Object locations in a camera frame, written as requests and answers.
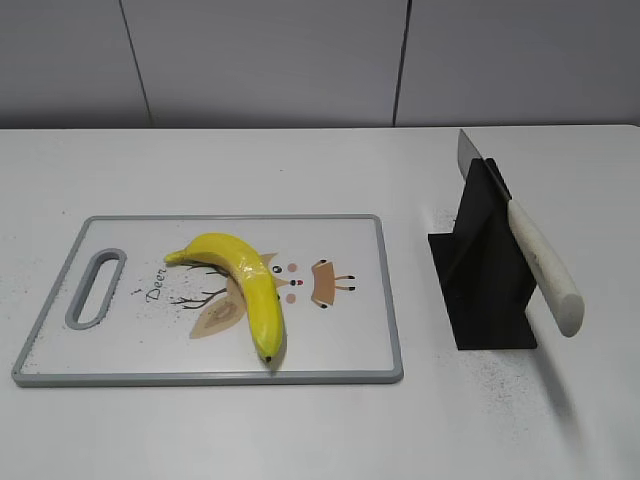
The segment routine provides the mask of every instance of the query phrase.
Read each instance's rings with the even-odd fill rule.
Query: cutting board handle hole
[[[86,330],[104,319],[126,259],[127,255],[117,248],[101,250],[91,257],[65,316],[69,328]]]

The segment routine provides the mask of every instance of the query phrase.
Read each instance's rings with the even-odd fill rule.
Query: gray wall
[[[640,120],[639,0],[413,0],[397,125]]]
[[[640,0],[413,0],[397,103],[406,0],[122,5],[0,0],[0,128],[640,122]]]
[[[0,1],[0,128],[148,124],[117,1]]]
[[[157,126],[392,124],[404,1],[124,6]]]

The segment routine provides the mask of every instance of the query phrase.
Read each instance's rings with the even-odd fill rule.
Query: banana tip
[[[177,252],[170,253],[166,257],[164,257],[164,263],[169,265],[175,265],[177,263],[182,263],[184,260],[184,250],[178,250]]]

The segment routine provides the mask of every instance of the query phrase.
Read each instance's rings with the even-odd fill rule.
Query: deer illustration
[[[265,265],[271,266],[271,261],[276,255],[276,253],[261,255],[262,261]],[[218,332],[226,330],[238,323],[246,313],[247,306],[245,304],[244,297],[242,296],[240,287],[235,282],[233,277],[229,275],[229,272],[223,270],[218,266],[209,264],[193,264],[189,268],[208,268],[211,269],[211,271],[207,272],[206,275],[221,275],[226,278],[226,285],[224,288],[221,288],[220,290],[217,290],[215,292],[202,292],[203,295],[206,295],[204,298],[193,299],[180,297],[178,300],[172,302],[174,305],[181,305],[184,309],[196,310],[205,307],[216,297],[226,294],[221,298],[218,298],[215,302],[213,302],[205,310],[202,311],[202,313],[198,317],[198,320],[196,321],[195,326],[193,327],[193,330],[191,330],[190,337],[194,339],[208,337],[210,335],[214,335]],[[295,263],[290,263],[287,266],[287,270],[290,273],[295,273],[297,269],[298,266]],[[287,281],[277,277],[276,274],[280,274],[283,271],[280,265],[271,266],[271,271],[276,288],[280,288],[285,285],[297,287],[303,285],[304,283],[302,280]],[[342,287],[336,285],[337,280],[354,280],[355,277],[353,275],[343,275],[341,277],[336,277],[334,275],[333,262],[320,260],[315,265],[313,265],[311,271],[314,278],[314,287],[313,293],[311,294],[311,301],[318,305],[320,308],[324,309],[327,308],[327,305],[333,305],[336,290],[355,290],[355,287]],[[285,301],[287,303],[295,303],[296,295],[294,293],[289,293],[288,295],[286,295]]]

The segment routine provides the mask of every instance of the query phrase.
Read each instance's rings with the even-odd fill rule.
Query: cutting board
[[[286,341],[272,367],[255,352],[226,272],[163,262],[207,232],[242,238],[274,276]],[[24,387],[396,382],[402,361],[381,222],[89,218],[12,374]]]

